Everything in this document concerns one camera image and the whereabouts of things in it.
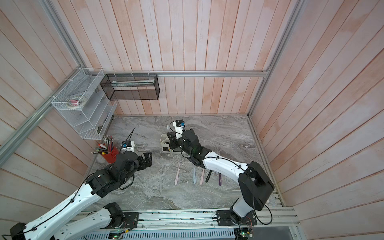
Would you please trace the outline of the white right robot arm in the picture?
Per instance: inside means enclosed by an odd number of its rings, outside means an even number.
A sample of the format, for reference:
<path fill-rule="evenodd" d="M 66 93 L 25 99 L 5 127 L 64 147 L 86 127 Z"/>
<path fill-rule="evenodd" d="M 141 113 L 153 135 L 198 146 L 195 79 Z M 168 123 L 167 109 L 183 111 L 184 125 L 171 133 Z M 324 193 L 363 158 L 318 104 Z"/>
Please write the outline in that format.
<path fill-rule="evenodd" d="M 259 163 L 239 163 L 218 155 L 203 147 L 192 129 L 170 132 L 167 137 L 169 148 L 179 148 L 194 166 L 217 172 L 239 184 L 241 197 L 229 210 L 216 212 L 218 225 L 241 225 L 250 219 L 250 212 L 261 211 L 266 206 L 275 186 Z"/>

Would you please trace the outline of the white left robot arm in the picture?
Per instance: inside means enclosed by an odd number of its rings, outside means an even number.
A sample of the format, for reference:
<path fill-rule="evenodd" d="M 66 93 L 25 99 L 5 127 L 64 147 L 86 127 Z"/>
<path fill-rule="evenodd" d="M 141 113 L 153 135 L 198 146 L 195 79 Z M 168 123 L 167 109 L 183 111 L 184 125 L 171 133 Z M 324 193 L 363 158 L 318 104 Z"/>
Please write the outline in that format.
<path fill-rule="evenodd" d="M 128 188 L 127 181 L 134 180 L 135 172 L 145 170 L 152 164 L 152 153 L 138 156 L 135 152 L 127 151 L 118 154 L 114 163 L 90 174 L 67 199 L 34 221 L 17 223 L 10 229 L 10 234 L 2 237 L 13 240 L 76 240 L 106 227 L 132 229 L 135 223 L 127 223 L 117 203 L 109 203 L 78 221 L 72 219 L 109 193 Z"/>

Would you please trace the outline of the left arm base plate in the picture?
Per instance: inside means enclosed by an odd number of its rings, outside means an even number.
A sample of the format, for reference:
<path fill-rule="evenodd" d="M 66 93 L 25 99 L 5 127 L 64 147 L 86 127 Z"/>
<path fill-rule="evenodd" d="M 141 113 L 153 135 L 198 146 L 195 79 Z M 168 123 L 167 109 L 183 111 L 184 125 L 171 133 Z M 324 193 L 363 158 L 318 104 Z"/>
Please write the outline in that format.
<path fill-rule="evenodd" d="M 132 230 L 137 228 L 139 221 L 139 212 L 124 212 L 123 214 L 123 228 L 125 230 Z"/>

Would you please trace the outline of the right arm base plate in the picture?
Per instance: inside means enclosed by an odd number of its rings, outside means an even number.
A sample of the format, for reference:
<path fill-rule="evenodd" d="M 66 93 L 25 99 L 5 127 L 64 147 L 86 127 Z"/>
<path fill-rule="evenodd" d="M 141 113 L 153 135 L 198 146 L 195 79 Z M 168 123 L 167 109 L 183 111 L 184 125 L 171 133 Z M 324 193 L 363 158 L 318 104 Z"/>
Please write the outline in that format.
<path fill-rule="evenodd" d="M 256 226 L 257 220 L 250 211 L 245 217 L 239 217 L 232 210 L 218 210 L 216 211 L 217 223 L 219 226 Z"/>

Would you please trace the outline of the pale blue toothbrush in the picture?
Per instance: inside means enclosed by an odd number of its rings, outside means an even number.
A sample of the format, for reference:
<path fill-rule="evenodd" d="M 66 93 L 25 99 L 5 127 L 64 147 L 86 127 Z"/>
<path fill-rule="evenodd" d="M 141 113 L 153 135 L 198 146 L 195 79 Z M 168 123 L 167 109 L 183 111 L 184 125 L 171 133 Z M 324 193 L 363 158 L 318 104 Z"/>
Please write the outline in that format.
<path fill-rule="evenodd" d="M 193 165 L 193 183 L 197 183 L 196 166 Z"/>

